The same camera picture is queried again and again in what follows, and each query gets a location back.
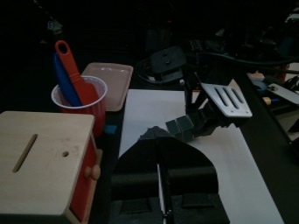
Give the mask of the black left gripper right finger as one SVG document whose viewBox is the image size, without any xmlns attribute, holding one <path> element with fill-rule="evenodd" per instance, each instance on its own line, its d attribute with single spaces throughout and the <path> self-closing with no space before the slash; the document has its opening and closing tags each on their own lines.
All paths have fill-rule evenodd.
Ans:
<svg viewBox="0 0 299 224">
<path fill-rule="evenodd" d="M 229 224 L 216 168 L 204 154 L 173 137 L 157 138 L 165 224 Z"/>
</svg>

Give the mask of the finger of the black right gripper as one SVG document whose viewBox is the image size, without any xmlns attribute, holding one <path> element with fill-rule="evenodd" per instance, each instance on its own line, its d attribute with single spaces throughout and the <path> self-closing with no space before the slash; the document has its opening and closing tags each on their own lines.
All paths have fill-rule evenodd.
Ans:
<svg viewBox="0 0 299 224">
<path fill-rule="evenodd" d="M 192 123 L 192 135 L 195 137 L 205 137 L 212 133 L 208 116 L 209 107 L 204 105 L 208 96 L 201 89 L 201 81 L 195 72 L 185 73 L 184 80 L 184 111 Z"/>
<path fill-rule="evenodd" d="M 225 116 L 211 118 L 207 122 L 207 136 L 209 136 L 216 129 L 227 128 L 232 123 L 233 119 Z"/>
</svg>

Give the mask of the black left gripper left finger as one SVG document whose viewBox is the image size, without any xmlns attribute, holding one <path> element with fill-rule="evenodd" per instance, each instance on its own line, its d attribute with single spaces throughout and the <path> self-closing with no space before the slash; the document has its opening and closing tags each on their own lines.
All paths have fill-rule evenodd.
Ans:
<svg viewBox="0 0 299 224">
<path fill-rule="evenodd" d="M 156 126 L 148 129 L 117 159 L 109 224 L 164 224 L 155 145 L 161 131 Z"/>
</svg>

